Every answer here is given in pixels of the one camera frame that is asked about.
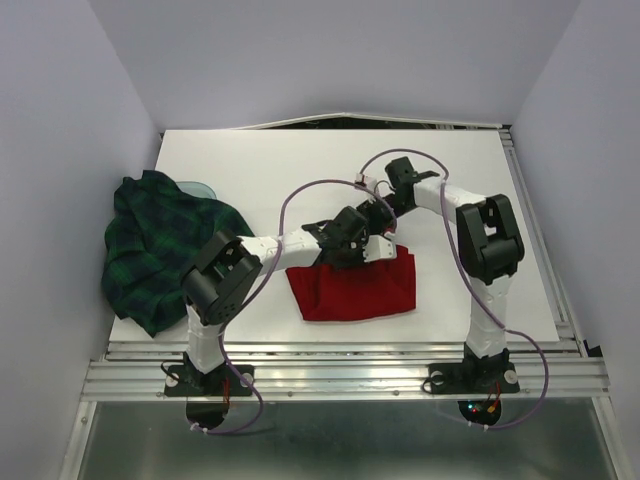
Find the red pleated skirt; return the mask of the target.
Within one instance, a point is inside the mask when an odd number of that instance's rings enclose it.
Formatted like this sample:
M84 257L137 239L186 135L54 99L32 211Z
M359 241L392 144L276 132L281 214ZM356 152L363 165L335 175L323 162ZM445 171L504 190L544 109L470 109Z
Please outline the red pleated skirt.
M415 256L404 246L392 260L337 270L330 265L296 267L286 276L307 322L355 322L416 308Z

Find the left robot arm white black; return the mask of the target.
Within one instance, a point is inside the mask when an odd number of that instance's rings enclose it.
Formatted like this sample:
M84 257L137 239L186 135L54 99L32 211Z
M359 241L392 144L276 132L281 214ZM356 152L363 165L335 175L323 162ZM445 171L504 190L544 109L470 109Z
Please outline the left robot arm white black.
M220 392L229 376L221 333L259 291L258 280L294 267L360 266L369 242L385 230L384 222L360 205L276 236L244 237L228 229L215 233L180 280L188 334L176 381L191 394Z

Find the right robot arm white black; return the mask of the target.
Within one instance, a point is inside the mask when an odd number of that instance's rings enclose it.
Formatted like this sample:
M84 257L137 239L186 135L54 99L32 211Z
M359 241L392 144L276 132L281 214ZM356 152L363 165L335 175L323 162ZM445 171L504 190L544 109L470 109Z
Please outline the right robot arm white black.
M482 196L452 186L449 172L418 172L409 150L397 150L385 168L390 194L381 196L377 180L360 171L358 185L370 192L358 211L368 221L363 250L367 263L392 258L397 247L392 224L417 208L440 215L455 265L471 296L470 326L458 363L432 363L423 384L433 394L516 393L515 366L506 336L507 294L525 254L512 204L505 195Z

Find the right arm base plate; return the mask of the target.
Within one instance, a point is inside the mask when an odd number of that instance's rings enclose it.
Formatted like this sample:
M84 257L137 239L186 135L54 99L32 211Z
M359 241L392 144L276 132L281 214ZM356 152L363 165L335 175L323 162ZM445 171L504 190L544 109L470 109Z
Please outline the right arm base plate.
M465 367L462 363L434 363L428 366L425 381L435 395L473 395L496 393L515 394L520 391L518 376L513 363L505 366Z

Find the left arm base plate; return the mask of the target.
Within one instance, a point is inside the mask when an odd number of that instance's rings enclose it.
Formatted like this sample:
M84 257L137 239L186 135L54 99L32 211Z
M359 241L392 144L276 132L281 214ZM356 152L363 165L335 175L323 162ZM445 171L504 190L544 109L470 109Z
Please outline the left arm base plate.
M161 365L165 374L164 395L166 397L250 397L252 392L247 382L253 382L254 368L241 366L240 374L232 372L222 364L213 371L202 374L191 365Z

